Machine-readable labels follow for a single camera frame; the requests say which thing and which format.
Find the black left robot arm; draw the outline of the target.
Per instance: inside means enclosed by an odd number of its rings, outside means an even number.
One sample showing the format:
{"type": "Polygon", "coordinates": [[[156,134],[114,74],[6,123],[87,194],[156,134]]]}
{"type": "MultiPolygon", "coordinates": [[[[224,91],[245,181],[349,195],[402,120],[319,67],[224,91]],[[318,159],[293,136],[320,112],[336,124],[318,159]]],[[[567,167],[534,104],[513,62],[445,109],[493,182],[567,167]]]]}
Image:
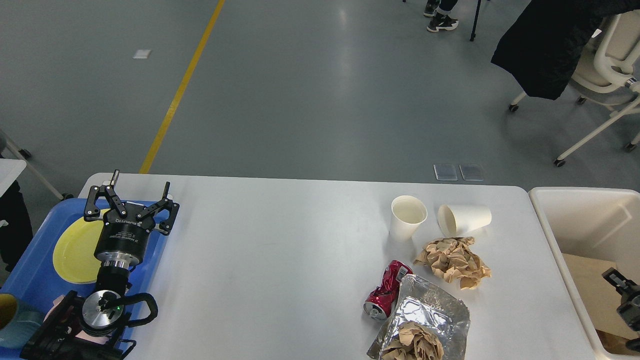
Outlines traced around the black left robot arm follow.
{"type": "Polygon", "coordinates": [[[23,346],[25,360],[123,360],[137,345],[124,339],[127,328],[144,326],[159,314],[148,292],[129,294],[130,275],[144,262],[153,231],[169,235],[180,205],[166,182],[161,198],[151,205],[124,202],[115,191],[119,177],[93,186],[83,210],[85,223],[101,229],[93,247],[99,267],[87,296],[69,291],[23,346]]]}

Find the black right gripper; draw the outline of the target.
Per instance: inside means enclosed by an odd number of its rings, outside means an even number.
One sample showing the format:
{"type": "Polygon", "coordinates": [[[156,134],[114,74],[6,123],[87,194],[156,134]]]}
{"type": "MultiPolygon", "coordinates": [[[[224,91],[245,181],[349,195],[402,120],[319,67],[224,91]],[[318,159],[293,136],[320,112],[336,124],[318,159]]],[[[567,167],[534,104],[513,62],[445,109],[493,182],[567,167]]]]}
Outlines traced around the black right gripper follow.
{"type": "MultiPolygon", "coordinates": [[[[622,298],[627,298],[624,303],[617,308],[617,314],[622,318],[624,323],[636,333],[640,332],[640,296],[638,294],[638,285],[626,276],[622,275],[617,269],[610,268],[601,274],[602,278],[615,288],[615,291],[622,298]]],[[[631,351],[640,351],[640,338],[629,340],[625,344],[626,348],[631,351]]]]}

